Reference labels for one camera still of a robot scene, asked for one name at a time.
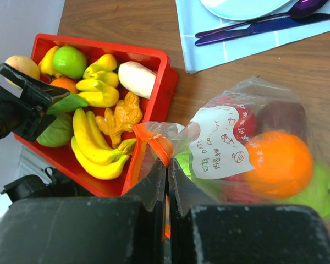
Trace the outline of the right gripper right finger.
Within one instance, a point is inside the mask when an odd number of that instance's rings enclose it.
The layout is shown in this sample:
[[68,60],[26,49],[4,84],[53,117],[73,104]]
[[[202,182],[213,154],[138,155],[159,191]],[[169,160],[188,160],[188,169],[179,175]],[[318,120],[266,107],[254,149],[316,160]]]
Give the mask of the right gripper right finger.
[[217,203],[168,167],[173,263],[330,263],[330,236],[302,205]]

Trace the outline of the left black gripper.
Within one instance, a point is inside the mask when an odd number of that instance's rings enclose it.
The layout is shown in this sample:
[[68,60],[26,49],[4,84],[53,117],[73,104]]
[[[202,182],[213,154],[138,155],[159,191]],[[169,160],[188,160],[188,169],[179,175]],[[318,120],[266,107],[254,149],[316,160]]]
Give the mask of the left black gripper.
[[0,140],[11,132],[35,141],[55,120],[47,111],[70,92],[24,74],[7,63],[0,75],[22,88],[20,98],[0,85]]

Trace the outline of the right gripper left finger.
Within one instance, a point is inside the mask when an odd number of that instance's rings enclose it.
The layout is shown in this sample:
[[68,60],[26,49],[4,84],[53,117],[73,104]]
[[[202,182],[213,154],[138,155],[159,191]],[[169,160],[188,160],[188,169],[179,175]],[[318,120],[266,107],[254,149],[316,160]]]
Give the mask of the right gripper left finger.
[[23,199],[0,223],[0,263],[164,263],[166,169],[121,197]]

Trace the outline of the white radish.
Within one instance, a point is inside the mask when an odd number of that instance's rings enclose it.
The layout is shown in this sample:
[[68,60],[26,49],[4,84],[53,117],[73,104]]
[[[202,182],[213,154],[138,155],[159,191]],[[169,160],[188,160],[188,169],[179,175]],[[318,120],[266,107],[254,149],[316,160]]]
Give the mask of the white radish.
[[118,69],[121,85],[134,94],[149,99],[156,80],[156,73],[134,61],[122,63]]

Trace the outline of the clear orange zip top bag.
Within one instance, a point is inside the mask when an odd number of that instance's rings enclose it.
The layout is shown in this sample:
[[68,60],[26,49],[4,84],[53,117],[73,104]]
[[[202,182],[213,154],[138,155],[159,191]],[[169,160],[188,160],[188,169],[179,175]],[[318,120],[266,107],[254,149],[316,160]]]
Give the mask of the clear orange zip top bag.
[[290,88],[251,77],[210,99],[187,125],[144,121],[133,132],[124,191],[156,160],[175,159],[220,203],[305,205],[330,220],[330,167]]

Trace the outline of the orange fruit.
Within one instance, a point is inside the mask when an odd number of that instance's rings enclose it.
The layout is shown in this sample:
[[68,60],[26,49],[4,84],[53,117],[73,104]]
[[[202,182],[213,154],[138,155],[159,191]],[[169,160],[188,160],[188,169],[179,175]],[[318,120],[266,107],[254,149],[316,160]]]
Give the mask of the orange fruit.
[[253,137],[245,147],[254,169],[244,172],[243,179],[257,195],[286,199],[303,191],[312,179],[312,153],[296,135],[267,131]]

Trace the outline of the dark red fruit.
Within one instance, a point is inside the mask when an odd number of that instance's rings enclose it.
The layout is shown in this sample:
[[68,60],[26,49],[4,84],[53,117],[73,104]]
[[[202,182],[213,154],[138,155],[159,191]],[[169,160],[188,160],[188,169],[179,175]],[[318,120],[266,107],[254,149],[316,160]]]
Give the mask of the dark red fruit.
[[296,135],[307,142],[307,116],[301,103],[272,101],[259,110],[256,120],[256,134],[279,130]]

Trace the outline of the green cucumber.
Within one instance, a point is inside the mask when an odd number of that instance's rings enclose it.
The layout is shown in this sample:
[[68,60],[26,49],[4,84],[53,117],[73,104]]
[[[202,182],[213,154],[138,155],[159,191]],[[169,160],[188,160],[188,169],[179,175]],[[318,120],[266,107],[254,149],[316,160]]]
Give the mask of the green cucumber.
[[67,113],[87,106],[88,103],[84,98],[75,93],[70,93],[67,97],[52,105],[47,114]]

